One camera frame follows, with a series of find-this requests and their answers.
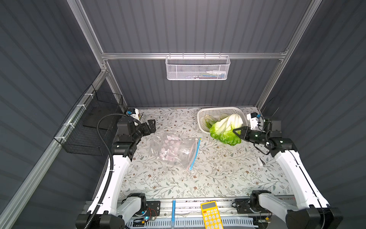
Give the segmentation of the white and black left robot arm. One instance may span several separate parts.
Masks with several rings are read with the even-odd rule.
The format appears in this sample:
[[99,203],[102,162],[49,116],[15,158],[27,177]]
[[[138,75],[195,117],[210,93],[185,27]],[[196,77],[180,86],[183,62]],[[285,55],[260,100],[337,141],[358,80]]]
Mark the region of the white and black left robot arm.
[[111,144],[105,141],[109,154],[108,167],[98,193],[86,214],[75,222],[77,229],[124,229],[135,214],[146,212],[146,196],[132,193],[120,206],[117,205],[122,181],[133,160],[142,137],[156,132],[156,121],[141,123],[139,119],[119,114],[116,135]]

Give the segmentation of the chinese cabbage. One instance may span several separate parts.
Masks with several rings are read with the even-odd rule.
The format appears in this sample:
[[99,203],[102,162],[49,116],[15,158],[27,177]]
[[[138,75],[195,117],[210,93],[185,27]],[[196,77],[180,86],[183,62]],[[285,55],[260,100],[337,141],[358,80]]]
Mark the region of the chinese cabbage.
[[213,118],[212,116],[210,115],[206,115],[204,118],[203,118],[203,123],[204,125],[210,129],[215,123],[217,123],[218,120]]
[[232,114],[219,122],[216,122],[209,129],[210,136],[223,144],[235,146],[241,143],[241,139],[233,132],[244,124],[238,114]]

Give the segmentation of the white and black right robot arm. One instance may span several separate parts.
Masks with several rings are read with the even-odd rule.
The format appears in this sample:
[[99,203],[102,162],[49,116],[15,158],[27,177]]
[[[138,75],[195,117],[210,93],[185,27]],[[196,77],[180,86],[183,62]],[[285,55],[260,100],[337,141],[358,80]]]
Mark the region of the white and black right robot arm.
[[296,206],[279,199],[266,190],[254,190],[249,199],[255,213],[268,211],[286,223],[289,229],[336,229],[343,220],[339,208],[330,206],[306,171],[297,147],[290,138],[283,138],[271,121],[255,128],[243,126],[233,130],[240,139],[256,145],[264,145],[282,168],[290,184]]

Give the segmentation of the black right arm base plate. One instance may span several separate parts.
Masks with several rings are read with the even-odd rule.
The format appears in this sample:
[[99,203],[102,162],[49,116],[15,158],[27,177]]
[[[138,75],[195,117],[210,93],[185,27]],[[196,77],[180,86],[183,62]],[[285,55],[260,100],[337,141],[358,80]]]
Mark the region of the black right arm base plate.
[[268,213],[268,214],[270,214],[271,213],[267,209],[262,208],[259,205],[259,201],[256,199],[252,200],[250,198],[236,198],[233,201],[231,206],[237,210],[238,214],[249,214],[249,213],[255,213],[255,214]]

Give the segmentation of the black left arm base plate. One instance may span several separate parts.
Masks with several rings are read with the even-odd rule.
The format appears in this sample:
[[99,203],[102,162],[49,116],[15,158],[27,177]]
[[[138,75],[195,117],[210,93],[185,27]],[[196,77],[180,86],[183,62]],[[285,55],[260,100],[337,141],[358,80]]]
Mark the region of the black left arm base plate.
[[161,201],[147,201],[143,217],[157,217],[160,215]]

